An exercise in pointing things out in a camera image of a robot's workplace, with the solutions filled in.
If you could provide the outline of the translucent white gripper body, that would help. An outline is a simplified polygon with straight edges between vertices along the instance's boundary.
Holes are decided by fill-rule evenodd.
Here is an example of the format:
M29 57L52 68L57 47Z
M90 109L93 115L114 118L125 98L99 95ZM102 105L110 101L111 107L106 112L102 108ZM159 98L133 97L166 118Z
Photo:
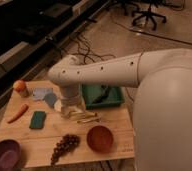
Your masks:
M72 114L85 112L79 84L60 86L61 116L70 118Z

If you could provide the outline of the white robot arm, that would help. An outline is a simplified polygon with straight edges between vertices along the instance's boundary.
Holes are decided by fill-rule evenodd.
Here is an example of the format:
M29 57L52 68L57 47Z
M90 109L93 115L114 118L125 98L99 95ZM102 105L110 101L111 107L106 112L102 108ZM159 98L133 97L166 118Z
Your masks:
M61 103L81 100L81 84L135 87L136 171L192 171L192 50L149 51L82 65L68 55L48 72Z

